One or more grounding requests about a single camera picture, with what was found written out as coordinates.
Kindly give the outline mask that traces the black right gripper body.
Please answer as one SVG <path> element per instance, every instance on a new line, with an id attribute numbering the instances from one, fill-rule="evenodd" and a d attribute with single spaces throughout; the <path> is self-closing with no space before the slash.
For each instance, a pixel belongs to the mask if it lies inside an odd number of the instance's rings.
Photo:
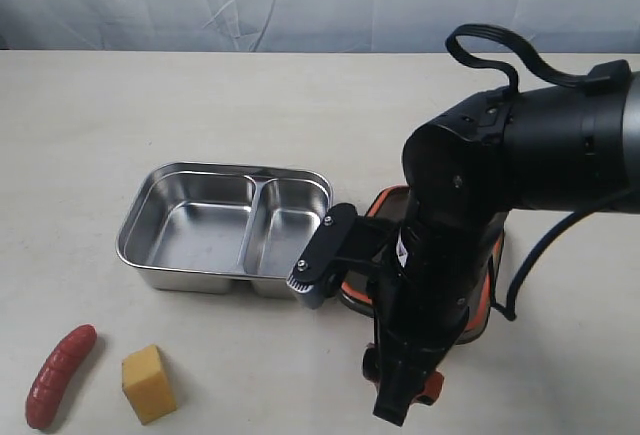
<path id="1" fill-rule="evenodd" d="M 380 377 L 408 370 L 426 380 L 465 331 L 486 274 L 491 287 L 493 232 L 404 225 L 394 249 L 391 272 L 371 286 Z"/>

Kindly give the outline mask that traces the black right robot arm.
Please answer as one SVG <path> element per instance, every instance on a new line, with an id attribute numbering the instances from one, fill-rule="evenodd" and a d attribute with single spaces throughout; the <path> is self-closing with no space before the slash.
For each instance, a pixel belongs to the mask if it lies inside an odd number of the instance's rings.
<path id="1" fill-rule="evenodd" d="M 374 341 L 363 373 L 375 416 L 395 425 L 431 404 L 438 366 L 493 292 L 491 253 L 512 210 L 564 218 L 516 272 L 499 312 L 568 228 L 593 213 L 639 210 L 639 76 L 623 61 L 529 92 L 480 92 L 416 129 L 402 153 L 406 212 L 376 250 L 370 278 Z"/>

